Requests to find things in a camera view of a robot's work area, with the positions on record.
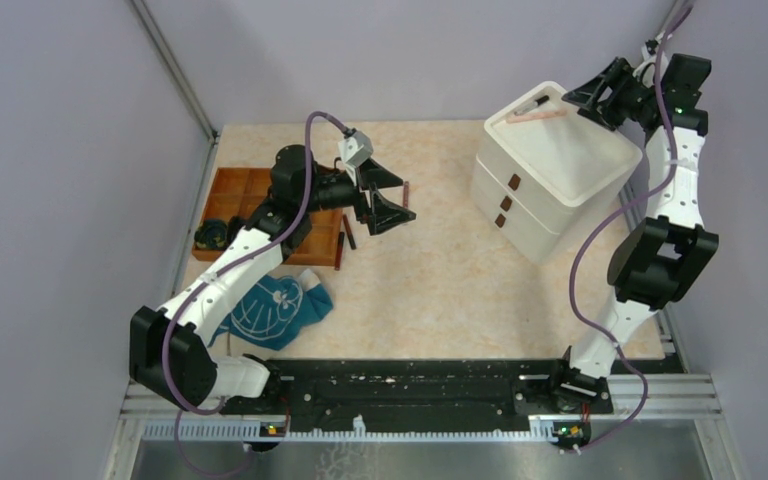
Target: beige countertop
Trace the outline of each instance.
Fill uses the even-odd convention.
[[[573,316],[567,295],[575,249],[533,265],[470,200],[482,122],[349,125],[369,136],[376,161],[410,182],[410,208],[417,219],[376,237],[353,223],[358,249],[346,244],[341,270],[313,267],[334,300],[334,310],[304,328],[274,357],[556,358],[582,336],[587,327]],[[330,166],[339,139],[335,128],[318,122],[314,157]],[[279,149],[303,142],[302,124],[228,125],[216,167],[271,167]],[[401,189],[383,193],[401,202]],[[608,261],[627,234],[625,221],[618,219],[582,262],[578,301],[591,318],[610,293]],[[185,285],[208,265],[190,258]],[[273,275],[303,269],[281,266]],[[217,341],[213,350],[240,354],[244,345],[235,337]],[[663,357],[651,319],[626,352],[635,358]]]

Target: marker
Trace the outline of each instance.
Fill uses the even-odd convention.
[[[534,110],[535,108],[539,107],[540,105],[543,105],[544,103],[546,103],[548,101],[549,101],[549,95],[543,95],[542,97],[538,98],[537,100],[534,100],[533,102],[527,103],[527,104],[519,107],[519,109],[514,110],[514,115],[516,115],[516,116],[524,115],[524,114]]]
[[[517,115],[514,117],[508,117],[505,119],[505,123],[522,123],[530,122],[532,120],[543,120],[546,118],[563,117],[567,114],[566,110],[555,110],[549,112],[534,112],[526,113],[525,115]]]
[[[346,236],[349,237],[349,247],[352,248],[352,250],[357,249],[357,244],[355,243],[355,236],[352,235],[352,227],[349,226],[349,217],[343,215],[343,227],[346,229]]]
[[[337,235],[337,260],[334,261],[334,270],[340,270],[340,263],[343,261],[343,241],[346,239],[346,232],[340,232]]]
[[[408,208],[408,194],[410,193],[410,182],[405,182],[402,188],[402,206]]]

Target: drawer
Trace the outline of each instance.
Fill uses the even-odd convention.
[[[498,184],[508,190],[509,196],[522,205],[528,205],[531,211],[540,215],[539,220],[542,223],[555,231],[566,228],[575,213],[575,208],[565,207],[554,200],[546,188],[513,159],[491,153],[492,150],[499,148],[498,145],[492,144],[492,140],[484,139],[477,158],[487,171],[498,179]]]
[[[555,251],[559,235],[508,196],[504,187],[478,161],[470,194],[478,210],[529,260],[541,263]]]

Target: white lid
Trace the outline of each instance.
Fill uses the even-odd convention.
[[[566,90],[544,82],[484,123],[487,133],[560,203],[577,207],[634,169],[643,153],[619,132],[578,115],[561,100]],[[549,101],[534,112],[564,109],[561,117],[507,123],[522,105],[543,95]]]

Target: wire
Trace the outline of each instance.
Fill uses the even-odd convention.
[[[684,7],[684,9],[679,12],[675,16],[675,20],[670,23],[670,25],[664,29],[664,35],[663,38],[661,38],[660,43],[658,44],[658,52],[655,54],[655,75],[653,77],[654,87],[655,87],[655,100],[658,103],[658,113],[661,115],[661,123],[663,124],[664,130],[667,134],[667,139],[670,144],[670,159],[672,160],[669,172],[667,173],[667,177],[664,179],[663,182],[661,182],[658,186],[653,188],[652,190],[646,192],[643,195],[637,196],[634,200],[628,202],[627,204],[623,205],[619,209],[617,209],[614,213],[608,215],[608,218],[606,218],[602,223],[600,223],[590,235],[588,235],[587,239],[584,241],[583,244],[581,244],[581,248],[578,249],[578,253],[575,255],[575,259],[572,262],[572,268],[570,269],[570,280],[569,280],[569,298],[570,298],[570,306],[572,307],[572,311],[575,314],[576,318],[578,318],[582,323],[586,324],[590,328],[594,328],[601,332],[603,335],[605,335],[608,340],[611,341],[611,343],[616,347],[617,349],[617,355],[620,358],[620,362],[622,362],[623,366],[625,368],[633,373],[634,375],[637,375],[640,377],[640,381],[643,383],[643,394],[640,396],[640,402],[637,404],[637,407],[634,409],[634,411],[631,412],[631,414],[624,418],[619,424],[615,425],[613,428],[599,436],[598,438],[591,441],[589,444],[580,447],[578,451],[576,450],[568,450],[570,452],[576,452],[580,453],[585,450],[589,450],[591,448],[596,447],[600,443],[602,443],[604,440],[608,439],[609,437],[613,436],[623,428],[627,427],[629,424],[631,424],[632,421],[634,421],[635,418],[640,414],[640,412],[643,410],[643,406],[646,404],[646,397],[649,395],[649,382],[646,380],[646,376],[643,375],[639,370],[634,368],[634,366],[631,364],[631,362],[628,361],[628,358],[626,358],[625,353],[623,353],[622,346],[620,346],[620,342],[617,341],[617,337],[614,336],[608,329],[605,327],[599,325],[598,323],[589,320],[587,317],[584,316],[584,314],[581,313],[581,310],[578,308],[578,302],[575,300],[575,279],[576,274],[578,273],[579,266],[581,265],[581,259],[584,258],[584,253],[587,251],[587,249],[590,247],[590,245],[593,243],[593,241],[596,239],[596,237],[602,233],[602,231],[614,220],[616,220],[620,215],[625,214],[625,212],[631,210],[632,208],[637,207],[644,201],[648,200],[650,197],[653,197],[657,195],[659,192],[667,188],[667,186],[673,181],[673,178],[675,178],[675,172],[676,172],[676,161],[677,161],[677,145],[676,145],[676,139],[675,139],[675,132],[673,132],[673,126],[672,122],[670,121],[670,116],[667,113],[667,106],[666,102],[664,100],[664,91],[663,87],[661,86],[661,60],[664,56],[664,51],[667,47],[667,40],[669,39],[670,35],[673,34],[673,32],[678,29],[678,27],[684,22],[684,20],[687,18],[687,15],[690,14],[690,11],[693,9],[693,5],[687,5]]]
[[[287,405],[287,415],[284,417],[284,437],[286,438],[290,433],[290,402],[284,397],[281,397],[280,400]]]
[[[290,225],[287,227],[286,230],[284,230],[278,237],[275,238],[275,240],[269,242],[269,244],[251,252],[246,255],[243,255],[242,257],[238,258],[237,260],[234,260],[233,262],[229,263],[228,265],[225,265],[224,267],[220,268],[216,271],[216,278],[220,278],[229,271],[233,270],[237,266],[248,262],[252,258],[260,255],[263,252],[268,251],[269,249],[275,247],[276,245],[280,245],[281,242],[283,242],[287,237],[290,236],[290,234],[295,231],[295,229],[299,226],[299,224],[302,222],[302,219],[304,218],[305,213],[307,212],[307,206],[308,202],[310,200],[310,193],[311,193],[311,178],[313,177],[313,151],[311,147],[311,129],[313,126],[313,121],[316,119],[316,117],[322,117],[329,122],[331,122],[335,127],[337,127],[341,132],[344,134],[349,131],[349,129],[343,125],[343,123],[333,116],[329,115],[325,112],[315,111],[311,113],[307,117],[307,121],[305,122],[305,185],[304,185],[304,195],[302,196],[302,203],[299,206],[299,211],[296,214],[296,217],[293,219],[293,221],[290,223]],[[184,312],[187,310],[187,308],[192,305],[192,303],[198,298],[198,295],[204,291],[205,288],[207,288],[207,283],[202,282],[199,285],[197,285],[195,288],[193,288],[192,292],[190,292],[189,295],[184,298],[184,302],[181,304],[181,306],[178,308],[178,310],[172,315],[172,319],[169,322],[169,326],[166,328],[166,333],[163,336],[163,344],[161,346],[160,351],[160,357],[161,357],[161,365],[163,367],[163,377],[166,380],[166,385],[169,387],[169,392],[172,394],[172,396],[175,398],[176,401],[178,401],[178,404],[180,404],[184,409],[186,409],[189,412],[195,413],[197,415],[207,416],[212,415],[214,413],[218,413],[220,410],[222,410],[222,407],[225,406],[225,398],[220,399],[219,405],[217,405],[215,408],[212,409],[201,409],[196,407],[195,405],[191,404],[187,401],[186,398],[184,398],[183,394],[181,394],[181,391],[178,389],[177,385],[175,385],[175,380],[172,377],[172,370],[169,365],[169,344],[172,340],[172,332],[175,330],[175,325],[178,324],[178,320],[184,315]],[[187,467],[190,468],[193,472],[196,472],[202,476],[205,476],[207,478],[228,478],[233,475],[236,475],[238,473],[241,473],[249,468],[249,465],[251,464],[251,460],[249,459],[246,462],[243,462],[242,465],[239,467],[225,472],[225,473],[210,473],[206,472],[199,467],[196,467],[193,465],[192,462],[187,458],[187,456],[184,454],[183,446],[180,443],[179,437],[178,437],[178,427],[181,422],[181,416],[183,414],[183,410],[179,411],[177,416],[175,417],[175,443],[178,446],[178,454],[181,456],[181,459],[184,461],[184,463],[187,465]]]
[[[581,422],[585,424],[590,423],[590,404],[589,403],[581,404]]]

